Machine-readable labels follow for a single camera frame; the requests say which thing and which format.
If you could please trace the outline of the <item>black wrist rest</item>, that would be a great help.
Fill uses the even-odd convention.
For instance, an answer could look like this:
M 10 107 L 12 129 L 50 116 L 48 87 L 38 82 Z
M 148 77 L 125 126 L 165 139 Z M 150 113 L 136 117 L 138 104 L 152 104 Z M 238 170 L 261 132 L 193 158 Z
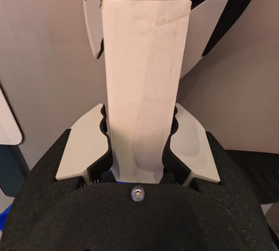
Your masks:
M 260 204 L 279 201 L 279 154 L 226 151 L 249 179 Z

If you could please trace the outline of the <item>blue plastic bin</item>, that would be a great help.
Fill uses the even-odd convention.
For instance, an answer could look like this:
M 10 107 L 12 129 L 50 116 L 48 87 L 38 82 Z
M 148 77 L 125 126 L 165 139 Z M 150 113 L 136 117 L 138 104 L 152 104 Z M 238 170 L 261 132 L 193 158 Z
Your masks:
M 5 211 L 3 211 L 3 212 L 0 214 L 0 231 L 1 231 L 1 232 L 2 232 L 3 229 L 4 229 L 4 225 L 5 225 L 5 222 L 6 222 L 6 219 L 7 219 L 7 217 L 8 217 L 8 214 L 9 214 L 9 211 L 10 211 L 11 207 L 12 207 L 12 204 L 11 204 L 9 207 L 7 207 L 7 208 L 5 209 Z

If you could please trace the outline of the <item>dark flat pad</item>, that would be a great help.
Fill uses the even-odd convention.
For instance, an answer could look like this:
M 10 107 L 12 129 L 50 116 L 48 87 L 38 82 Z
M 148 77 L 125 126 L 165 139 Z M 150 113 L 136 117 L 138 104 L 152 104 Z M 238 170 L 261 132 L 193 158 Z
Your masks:
M 0 187 L 6 196 L 15 197 L 29 173 L 18 145 L 0 145 Z

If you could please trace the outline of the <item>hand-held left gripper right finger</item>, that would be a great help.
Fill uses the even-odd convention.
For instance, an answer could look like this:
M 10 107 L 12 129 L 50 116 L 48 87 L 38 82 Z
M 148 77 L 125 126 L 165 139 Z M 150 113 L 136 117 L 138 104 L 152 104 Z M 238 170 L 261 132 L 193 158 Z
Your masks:
M 219 183 L 220 177 L 204 127 L 176 103 L 171 133 L 162 154 L 165 173 L 190 186 L 194 178 Z

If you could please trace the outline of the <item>white stand base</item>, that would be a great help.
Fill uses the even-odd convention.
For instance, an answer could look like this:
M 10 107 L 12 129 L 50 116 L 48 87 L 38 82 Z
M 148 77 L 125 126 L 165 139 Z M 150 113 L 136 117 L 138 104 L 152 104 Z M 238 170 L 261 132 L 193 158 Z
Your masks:
M 0 82 L 0 144 L 19 145 L 24 139 L 22 128 L 8 94 Z

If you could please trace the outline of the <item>white cardboard box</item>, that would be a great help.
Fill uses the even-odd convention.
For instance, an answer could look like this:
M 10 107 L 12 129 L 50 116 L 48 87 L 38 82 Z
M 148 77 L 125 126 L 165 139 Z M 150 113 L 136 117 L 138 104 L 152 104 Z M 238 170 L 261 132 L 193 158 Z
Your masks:
M 113 173 L 159 183 L 191 0 L 101 0 Z

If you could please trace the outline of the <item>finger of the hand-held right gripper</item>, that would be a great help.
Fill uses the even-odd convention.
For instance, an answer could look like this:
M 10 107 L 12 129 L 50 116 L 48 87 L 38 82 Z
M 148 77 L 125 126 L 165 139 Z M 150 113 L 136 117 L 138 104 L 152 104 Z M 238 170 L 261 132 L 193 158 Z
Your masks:
M 100 3 L 97 3 L 95 0 L 93 3 L 88 3 L 86 0 L 83 0 L 83 11 L 92 54 L 96 59 L 99 59 L 104 51 Z
M 228 0 L 204 0 L 190 11 L 180 79 L 203 57 Z

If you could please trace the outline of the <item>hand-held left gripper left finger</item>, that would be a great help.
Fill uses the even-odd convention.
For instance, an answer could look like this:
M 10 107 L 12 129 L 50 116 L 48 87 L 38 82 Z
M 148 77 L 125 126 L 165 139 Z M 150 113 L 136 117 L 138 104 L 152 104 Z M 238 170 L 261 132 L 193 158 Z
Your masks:
M 111 169 L 113 155 L 106 119 L 105 105 L 98 104 L 73 124 L 56 180 L 81 176 L 86 183 L 96 183 Z

